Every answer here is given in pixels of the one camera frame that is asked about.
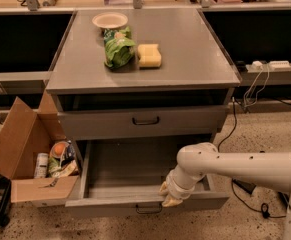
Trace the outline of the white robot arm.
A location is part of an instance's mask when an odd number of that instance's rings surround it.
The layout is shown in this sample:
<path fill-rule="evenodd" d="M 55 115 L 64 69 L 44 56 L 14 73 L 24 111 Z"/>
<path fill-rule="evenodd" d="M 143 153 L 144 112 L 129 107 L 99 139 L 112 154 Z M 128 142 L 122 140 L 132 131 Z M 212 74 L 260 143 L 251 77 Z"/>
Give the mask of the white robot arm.
<path fill-rule="evenodd" d="M 181 148 L 177 165 L 166 176 L 159 194 L 164 207 L 177 206 L 188 199 L 195 185 L 207 174 L 217 174 L 253 183 L 289 195 L 284 240 L 291 240 L 291 152 L 220 153 L 209 143 Z"/>

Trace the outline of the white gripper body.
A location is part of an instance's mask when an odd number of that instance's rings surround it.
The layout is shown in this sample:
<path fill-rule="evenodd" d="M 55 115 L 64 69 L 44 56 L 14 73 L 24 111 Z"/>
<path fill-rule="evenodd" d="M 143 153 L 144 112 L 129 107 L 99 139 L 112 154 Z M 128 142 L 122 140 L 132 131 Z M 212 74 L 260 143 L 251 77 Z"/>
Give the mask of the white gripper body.
<path fill-rule="evenodd" d="M 173 169 L 166 177 L 168 195 L 176 200 L 186 200 L 195 189 L 197 180 L 183 171 Z"/>

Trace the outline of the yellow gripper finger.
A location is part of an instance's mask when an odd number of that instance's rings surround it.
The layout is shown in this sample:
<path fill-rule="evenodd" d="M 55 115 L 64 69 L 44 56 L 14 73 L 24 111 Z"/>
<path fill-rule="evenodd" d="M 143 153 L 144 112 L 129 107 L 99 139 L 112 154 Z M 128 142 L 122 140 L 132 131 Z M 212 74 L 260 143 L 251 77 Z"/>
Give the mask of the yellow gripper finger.
<path fill-rule="evenodd" d="M 160 189 L 159 189 L 159 195 L 160 196 L 167 196 L 169 194 L 168 186 L 166 182 L 163 182 Z"/>
<path fill-rule="evenodd" d="M 183 202 L 182 199 L 175 199 L 171 196 L 167 196 L 164 201 L 162 202 L 163 207 L 174 207 L 178 206 Z"/>

